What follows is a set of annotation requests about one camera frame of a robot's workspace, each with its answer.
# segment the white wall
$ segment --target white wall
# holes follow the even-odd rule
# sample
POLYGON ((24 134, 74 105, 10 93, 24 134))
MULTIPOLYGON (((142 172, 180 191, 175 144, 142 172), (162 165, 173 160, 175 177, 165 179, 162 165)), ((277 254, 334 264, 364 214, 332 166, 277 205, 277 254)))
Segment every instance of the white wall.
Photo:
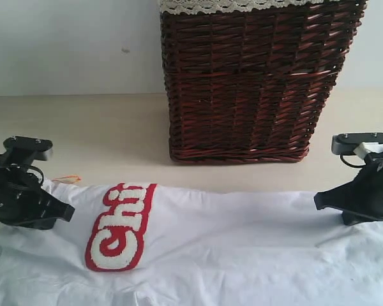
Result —
MULTIPOLYGON (((341 87, 383 86, 383 0, 369 5, 341 87)), ((163 92, 159 26, 156 0, 0 0, 0 95, 163 92)))

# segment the brown wicker basket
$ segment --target brown wicker basket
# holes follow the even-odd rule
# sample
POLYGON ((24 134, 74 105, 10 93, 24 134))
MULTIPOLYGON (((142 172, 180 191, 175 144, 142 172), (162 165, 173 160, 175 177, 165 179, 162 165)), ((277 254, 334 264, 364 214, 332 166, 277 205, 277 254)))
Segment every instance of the brown wicker basket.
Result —
POLYGON ((162 13, 171 158, 302 160, 366 1, 162 13))

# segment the beige table surface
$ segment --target beige table surface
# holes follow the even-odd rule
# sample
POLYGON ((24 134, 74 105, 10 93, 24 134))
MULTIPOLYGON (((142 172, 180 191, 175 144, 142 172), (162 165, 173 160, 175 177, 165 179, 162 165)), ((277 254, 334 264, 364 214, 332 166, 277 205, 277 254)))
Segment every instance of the beige table surface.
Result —
POLYGON ((220 193, 322 191, 357 173, 330 152, 332 135, 383 131, 383 89, 335 89, 308 157, 296 164, 179 166, 169 159, 168 127, 163 94, 0 98, 0 153, 12 135, 52 140, 54 157, 35 163, 49 178, 78 174, 82 186, 146 181, 220 193))

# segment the white lace trim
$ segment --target white lace trim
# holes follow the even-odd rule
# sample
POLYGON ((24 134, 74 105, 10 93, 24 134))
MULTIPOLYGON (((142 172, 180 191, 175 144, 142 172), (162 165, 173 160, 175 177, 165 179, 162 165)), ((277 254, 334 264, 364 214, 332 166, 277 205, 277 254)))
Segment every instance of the white lace trim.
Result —
POLYGON ((212 14, 217 11, 231 13, 233 11, 252 11, 254 8, 283 8, 290 4, 304 5, 306 3, 323 3, 324 0, 158 0, 160 11, 171 14, 197 14, 199 12, 212 14))

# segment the red and white letter patch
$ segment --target red and white letter patch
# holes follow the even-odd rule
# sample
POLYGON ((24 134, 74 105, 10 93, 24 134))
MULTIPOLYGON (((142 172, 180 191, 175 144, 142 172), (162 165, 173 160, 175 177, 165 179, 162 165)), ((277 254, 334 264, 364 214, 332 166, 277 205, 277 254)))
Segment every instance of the red and white letter patch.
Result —
POLYGON ((85 261, 89 269, 116 272, 137 266, 144 250, 144 235, 156 184, 121 183, 107 191, 88 241, 85 261))

